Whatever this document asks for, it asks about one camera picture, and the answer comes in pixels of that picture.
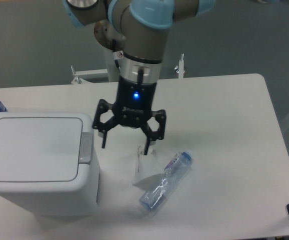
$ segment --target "white table surface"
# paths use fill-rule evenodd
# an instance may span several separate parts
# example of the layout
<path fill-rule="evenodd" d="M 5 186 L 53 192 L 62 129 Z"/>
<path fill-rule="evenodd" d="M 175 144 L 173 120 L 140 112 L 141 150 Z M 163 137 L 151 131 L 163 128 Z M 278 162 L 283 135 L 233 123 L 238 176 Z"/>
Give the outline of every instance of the white table surface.
<path fill-rule="evenodd" d="M 117 83 L 1 88 L 17 112 L 85 112 L 113 103 Z M 289 235 L 289 157 L 262 76 L 159 80 L 153 110 L 167 113 L 155 149 L 193 150 L 192 170 L 156 215 L 132 186 L 140 129 L 118 126 L 106 149 L 95 136 L 101 167 L 100 212 L 83 218 L 34 216 L 0 197 L 0 240 L 234 240 Z"/>

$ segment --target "gray floor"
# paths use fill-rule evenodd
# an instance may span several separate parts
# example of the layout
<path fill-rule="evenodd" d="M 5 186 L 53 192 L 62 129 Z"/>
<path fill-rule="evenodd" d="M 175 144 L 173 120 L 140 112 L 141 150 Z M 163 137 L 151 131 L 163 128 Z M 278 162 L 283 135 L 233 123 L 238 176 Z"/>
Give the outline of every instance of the gray floor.
<path fill-rule="evenodd" d="M 210 13 L 175 23 L 160 78 L 176 77 L 181 53 L 187 77 L 263 75 L 277 119 L 288 113 L 289 0 L 218 0 Z M 105 68 L 93 25 L 74 28 L 60 0 L 0 2 L 0 88 L 69 84 L 70 65 Z M 284 139 L 289 152 L 289 132 Z"/>

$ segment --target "bottle cap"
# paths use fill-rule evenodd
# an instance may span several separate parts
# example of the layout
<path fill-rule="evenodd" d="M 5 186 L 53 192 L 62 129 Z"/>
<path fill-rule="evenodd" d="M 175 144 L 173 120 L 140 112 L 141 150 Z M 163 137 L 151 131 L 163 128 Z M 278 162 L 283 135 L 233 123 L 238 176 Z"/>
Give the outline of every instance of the bottle cap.
<path fill-rule="evenodd" d="M 192 152 L 191 150 L 188 150 L 188 149 L 187 149 L 186 151 L 184 151 L 183 154 L 184 154 L 189 160 L 191 160 L 192 157 L 193 157 L 193 152 Z"/>

